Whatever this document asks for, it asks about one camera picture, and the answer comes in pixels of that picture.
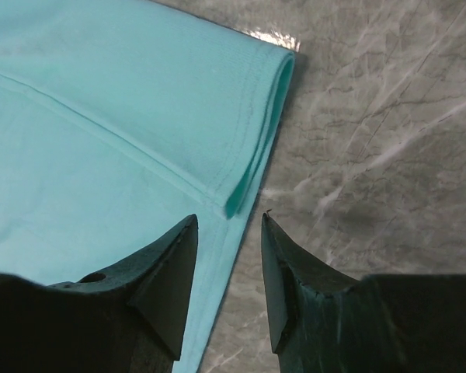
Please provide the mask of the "teal t shirt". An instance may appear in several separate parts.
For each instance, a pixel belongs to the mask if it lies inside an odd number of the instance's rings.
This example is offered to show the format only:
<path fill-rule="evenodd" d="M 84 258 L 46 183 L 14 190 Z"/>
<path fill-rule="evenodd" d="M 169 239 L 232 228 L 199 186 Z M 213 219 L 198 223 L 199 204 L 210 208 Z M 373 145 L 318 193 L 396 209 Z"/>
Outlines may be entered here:
<path fill-rule="evenodd" d="M 197 371 L 294 62 L 151 1 L 0 1 L 0 273 L 78 280 L 195 214 Z"/>

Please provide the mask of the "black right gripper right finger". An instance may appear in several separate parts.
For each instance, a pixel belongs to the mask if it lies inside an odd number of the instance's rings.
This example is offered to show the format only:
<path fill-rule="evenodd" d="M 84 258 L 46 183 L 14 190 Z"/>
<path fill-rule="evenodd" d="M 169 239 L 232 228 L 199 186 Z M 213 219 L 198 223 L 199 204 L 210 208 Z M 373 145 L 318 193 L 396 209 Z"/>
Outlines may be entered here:
<path fill-rule="evenodd" d="M 466 372 L 466 274 L 353 279 L 267 214 L 261 250 L 282 372 Z"/>

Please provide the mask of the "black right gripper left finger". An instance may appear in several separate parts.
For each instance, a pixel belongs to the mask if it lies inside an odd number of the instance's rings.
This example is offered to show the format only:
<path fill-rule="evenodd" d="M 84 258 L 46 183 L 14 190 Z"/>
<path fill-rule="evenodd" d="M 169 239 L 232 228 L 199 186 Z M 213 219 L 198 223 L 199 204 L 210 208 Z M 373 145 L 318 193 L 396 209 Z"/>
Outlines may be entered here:
<path fill-rule="evenodd" d="M 170 372 L 196 263 L 189 215 L 153 243 L 77 282 L 0 274 L 0 372 Z"/>

